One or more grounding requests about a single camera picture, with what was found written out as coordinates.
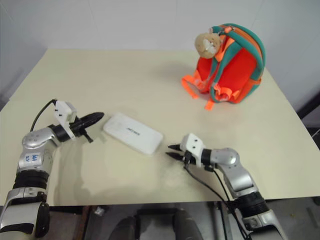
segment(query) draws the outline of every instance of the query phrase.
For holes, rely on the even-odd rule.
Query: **black cable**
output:
[[[218,180],[219,180],[219,182],[220,182],[220,184],[221,184],[221,186],[222,186],[222,188],[223,188],[223,191],[224,191],[224,194],[225,194],[226,198],[227,198],[228,201],[230,202],[230,198],[229,198],[229,196],[228,196],[228,193],[227,193],[227,190],[226,190],[224,184],[223,184],[222,181],[221,181],[221,178],[219,177],[219,175],[218,175],[218,173],[216,172],[216,170],[213,170],[213,172],[214,172],[214,174],[216,175],[216,177],[218,178]]]
[[[239,219],[236,215],[236,212],[234,210],[234,208],[224,200],[224,198],[219,194],[217,193],[212,187],[210,187],[208,184],[206,184],[204,181],[202,181],[200,178],[196,177],[190,170],[189,170],[189,164],[185,164],[184,165],[184,169],[188,172],[188,174],[193,178],[195,179],[196,181],[198,181],[199,183],[201,183],[202,185],[204,185],[206,188],[208,188],[210,191],[212,191],[214,194],[216,194],[220,200],[222,201],[222,203],[224,205],[226,205],[226,207],[230,210],[232,216],[234,217],[238,227],[239,227],[239,230],[240,230],[240,233],[243,237],[244,240],[248,240],[248,239],[251,239],[250,236],[246,233],[246,231],[244,230],[243,226],[241,225],[241,223],[239,222]]]
[[[52,99],[52,100],[49,101],[46,105],[44,105],[44,107],[40,110],[40,112],[36,115],[35,119],[33,120],[33,123],[32,123],[31,128],[30,128],[30,132],[32,132],[32,131],[34,130],[35,125],[36,125],[36,122],[37,122],[38,118],[40,117],[40,115],[44,112],[44,110],[46,110],[46,108],[47,108],[50,104],[56,105],[56,102],[57,102],[56,99]]]

